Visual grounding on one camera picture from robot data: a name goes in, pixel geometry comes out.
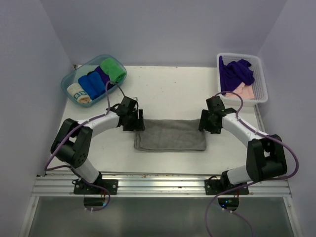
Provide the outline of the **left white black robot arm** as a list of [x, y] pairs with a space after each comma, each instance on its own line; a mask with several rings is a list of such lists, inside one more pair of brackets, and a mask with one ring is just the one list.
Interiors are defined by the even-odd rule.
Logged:
[[88, 159], [92, 138], [114, 128], [124, 131], [145, 130], [143, 110], [136, 99], [123, 97], [122, 101], [107, 108], [104, 113], [84, 120], [68, 118], [62, 123], [51, 146], [51, 158], [58, 158], [75, 174], [86, 181], [85, 188], [92, 194], [102, 190], [101, 173]]

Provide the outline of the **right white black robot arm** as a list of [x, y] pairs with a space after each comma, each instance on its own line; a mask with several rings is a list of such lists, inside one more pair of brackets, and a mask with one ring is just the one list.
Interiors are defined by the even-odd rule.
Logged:
[[226, 108], [219, 96], [206, 99], [207, 109], [202, 110], [199, 131], [220, 134], [230, 132], [247, 148], [243, 166], [222, 172], [220, 179], [209, 178], [208, 186], [214, 191], [231, 194], [247, 182], [260, 182], [286, 174], [287, 163], [281, 138], [257, 131], [244, 122], [233, 108]]

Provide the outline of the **grey towel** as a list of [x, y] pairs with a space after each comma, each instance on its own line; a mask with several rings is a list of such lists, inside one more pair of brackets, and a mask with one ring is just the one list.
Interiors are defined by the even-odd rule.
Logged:
[[134, 148], [145, 152], [203, 152], [206, 150], [204, 131], [199, 119], [146, 119], [145, 130], [135, 133]]

